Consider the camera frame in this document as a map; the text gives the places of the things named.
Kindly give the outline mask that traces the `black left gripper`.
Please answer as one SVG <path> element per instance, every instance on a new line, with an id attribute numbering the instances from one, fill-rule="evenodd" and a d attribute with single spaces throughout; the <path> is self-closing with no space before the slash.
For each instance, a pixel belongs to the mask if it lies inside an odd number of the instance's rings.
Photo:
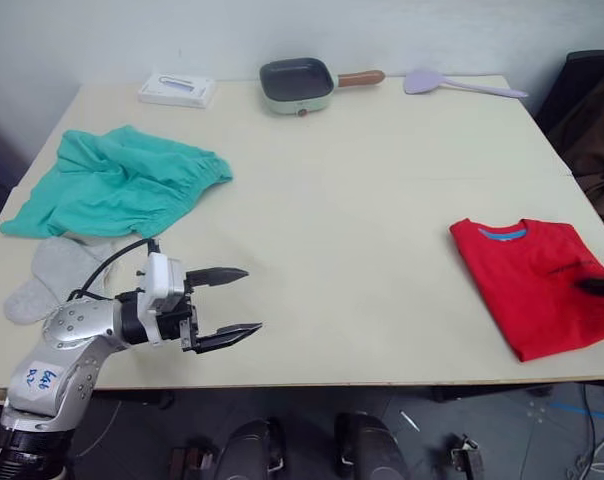
<path id="1" fill-rule="evenodd" d="M 186 273 L 185 292 L 170 295 L 157 301 L 156 322 L 163 341 L 178 340 L 183 351 L 204 354 L 235 345 L 262 328 L 262 323 L 235 324 L 218 329 L 215 333 L 199 337 L 196 307 L 191 296 L 200 286 L 225 285 L 249 273 L 235 267 L 212 267 Z"/>

